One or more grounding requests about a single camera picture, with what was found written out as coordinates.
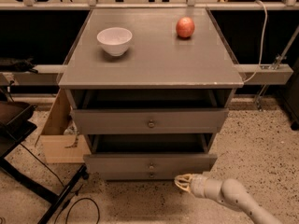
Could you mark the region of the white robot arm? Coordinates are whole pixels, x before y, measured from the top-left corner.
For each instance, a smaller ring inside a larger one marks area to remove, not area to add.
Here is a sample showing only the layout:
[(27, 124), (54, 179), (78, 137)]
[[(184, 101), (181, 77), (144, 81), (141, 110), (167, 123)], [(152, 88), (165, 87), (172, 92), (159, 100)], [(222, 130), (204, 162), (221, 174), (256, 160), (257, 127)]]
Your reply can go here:
[(245, 213), (254, 224), (282, 224), (261, 207), (246, 188), (236, 179), (217, 180), (199, 174), (177, 175), (176, 186), (196, 198), (205, 198)]

